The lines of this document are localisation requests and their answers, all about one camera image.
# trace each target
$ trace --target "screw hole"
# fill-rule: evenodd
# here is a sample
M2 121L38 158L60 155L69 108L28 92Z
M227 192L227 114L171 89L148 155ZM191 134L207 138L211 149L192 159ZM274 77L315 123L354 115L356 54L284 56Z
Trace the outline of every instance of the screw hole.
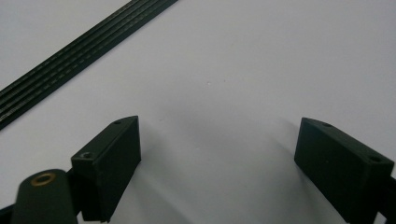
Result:
M322 123L322 124L323 124L323 126L328 127L328 128L332 127L332 125L328 124L328 123Z
M374 161L374 162L381 162L381 159L379 159L378 157L375 157L375 156L371 156L370 160Z
M80 157L85 158L85 159L89 159L92 157L92 153L91 152L84 152L80 155Z

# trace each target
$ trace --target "black belt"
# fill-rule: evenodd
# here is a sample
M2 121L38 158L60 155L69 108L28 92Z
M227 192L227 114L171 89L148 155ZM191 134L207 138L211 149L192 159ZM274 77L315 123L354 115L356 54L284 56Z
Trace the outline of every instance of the black belt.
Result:
M135 0L0 91L0 130L176 0Z

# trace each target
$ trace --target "white surface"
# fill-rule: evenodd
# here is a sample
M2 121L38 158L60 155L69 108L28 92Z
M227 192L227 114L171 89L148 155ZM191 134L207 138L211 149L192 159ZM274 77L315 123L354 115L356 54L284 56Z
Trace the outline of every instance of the white surface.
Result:
M0 2L0 88L126 2ZM345 223L293 161L300 119L396 161L395 11L180 0L0 132L0 207L138 115L143 160L111 223Z

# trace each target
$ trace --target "mounting hole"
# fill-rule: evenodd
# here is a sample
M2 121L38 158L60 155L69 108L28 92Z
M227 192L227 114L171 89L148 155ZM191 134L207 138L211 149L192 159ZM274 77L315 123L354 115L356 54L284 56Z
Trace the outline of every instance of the mounting hole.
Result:
M91 152L84 152L79 155L81 158L89 159L92 158L93 154Z
M323 126L328 127L328 128L331 128L331 127L332 127L332 125L331 125L331 124L328 124L328 123L322 123L322 124L323 124Z
M44 186L52 182L52 180L55 179L55 176L56 175L54 173L44 173L33 178L30 184L35 187Z
M371 161L374 161L374 162L381 162L381 159L379 159L378 157L371 156L371 157L369 157L369 158L370 158Z

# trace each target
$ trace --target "brass insert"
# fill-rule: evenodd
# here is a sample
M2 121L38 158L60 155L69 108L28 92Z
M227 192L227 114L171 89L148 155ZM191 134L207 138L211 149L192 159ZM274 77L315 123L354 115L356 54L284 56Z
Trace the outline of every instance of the brass insert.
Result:
M54 173L44 173L33 178L30 183L35 187L44 186L54 180L55 176Z

